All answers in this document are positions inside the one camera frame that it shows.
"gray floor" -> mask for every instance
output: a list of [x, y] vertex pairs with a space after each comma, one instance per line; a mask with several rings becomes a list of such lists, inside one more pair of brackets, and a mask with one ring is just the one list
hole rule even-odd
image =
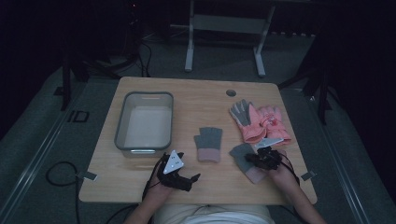
[[[194, 52], [193, 71], [184, 72], [187, 50], [185, 33], [164, 43], [151, 35], [149, 73], [152, 77], [194, 78], [279, 84], [295, 75], [313, 38], [270, 35], [262, 53], [267, 76], [258, 77], [251, 46], [212, 41], [201, 33]], [[142, 59], [149, 49], [141, 48]], [[122, 69], [122, 76], [139, 77], [137, 62]], [[118, 81], [95, 74], [88, 83], [73, 82], [73, 101], [61, 112], [62, 98], [54, 96], [62, 85], [61, 70], [44, 84], [24, 114], [0, 143], [0, 202], [2, 223], [75, 223], [75, 188], [54, 187], [45, 174], [58, 161], [70, 161], [79, 171], [88, 168], [95, 144]], [[317, 102], [304, 96], [304, 80], [281, 91], [293, 130], [318, 195], [315, 207], [329, 223], [394, 223], [396, 208], [377, 176], [364, 146], [345, 111], [329, 98], [327, 125], [316, 115]], [[69, 122], [72, 111], [88, 111], [86, 123]], [[73, 170], [62, 166], [52, 173], [54, 181], [74, 181]], [[81, 223], [106, 223], [128, 204], [79, 203]], [[276, 223], [300, 223], [283, 208], [269, 206]], [[127, 211], [112, 223], [121, 223]]]

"knit glove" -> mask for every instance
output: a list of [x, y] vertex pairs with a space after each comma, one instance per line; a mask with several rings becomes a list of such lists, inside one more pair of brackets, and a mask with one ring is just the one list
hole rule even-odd
[[244, 142], [258, 143], [266, 135], [262, 116], [252, 103], [245, 99], [237, 102], [230, 108], [230, 114], [238, 124]]
[[200, 135], [194, 136], [197, 146], [198, 161], [220, 162], [220, 145], [222, 129], [200, 128]]
[[266, 174], [264, 170], [256, 167], [253, 162], [245, 159], [245, 156], [251, 153], [254, 154], [255, 152], [248, 143], [234, 147], [233, 150], [230, 151], [230, 155], [233, 156], [236, 165], [238, 165], [242, 173], [244, 173], [253, 184], [257, 184], [265, 178]]
[[290, 135], [282, 123], [282, 115], [277, 106], [262, 106], [258, 109], [263, 117], [263, 124], [267, 130], [267, 138], [283, 138], [284, 140], [275, 146], [285, 145], [290, 142]]

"dark background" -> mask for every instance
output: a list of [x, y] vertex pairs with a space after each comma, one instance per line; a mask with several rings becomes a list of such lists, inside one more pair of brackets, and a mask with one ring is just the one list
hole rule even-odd
[[[196, 9], [210, 13], [223, 8], [224, 14], [244, 16], [238, 8], [249, 7], [208, 3], [202, 1]], [[278, 4], [270, 30], [317, 36], [301, 72], [317, 66], [331, 68], [331, 86], [395, 201], [396, 7], [391, 1], [349, 1], [347, 6], [343, 1], [336, 7], [336, 1], [313, 3], [320, 4]], [[184, 0], [0, 0], [0, 4], [0, 138], [62, 65], [65, 44], [92, 59], [107, 61], [111, 54], [138, 52], [138, 45], [125, 51], [125, 36], [128, 41], [140, 36], [143, 23], [166, 39], [169, 24], [189, 21], [189, 3]], [[257, 8], [245, 16], [262, 17]], [[131, 21], [138, 21], [133, 29]]]

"pink glove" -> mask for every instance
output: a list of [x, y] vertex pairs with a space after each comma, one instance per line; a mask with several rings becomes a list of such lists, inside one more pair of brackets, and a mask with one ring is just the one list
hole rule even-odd
[[244, 142], [258, 143], [266, 135], [261, 113], [246, 100], [233, 104], [230, 114], [238, 124]]
[[282, 123], [282, 115], [277, 106], [262, 106], [258, 109], [264, 119], [264, 126], [267, 130], [267, 138], [283, 138], [284, 140], [275, 146], [285, 145], [290, 142], [290, 135], [286, 132]]

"plastic container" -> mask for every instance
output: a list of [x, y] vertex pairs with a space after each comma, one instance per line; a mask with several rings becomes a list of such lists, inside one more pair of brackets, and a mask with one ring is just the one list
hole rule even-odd
[[125, 157], [161, 157], [172, 141], [173, 95], [129, 92], [120, 113], [115, 144]]

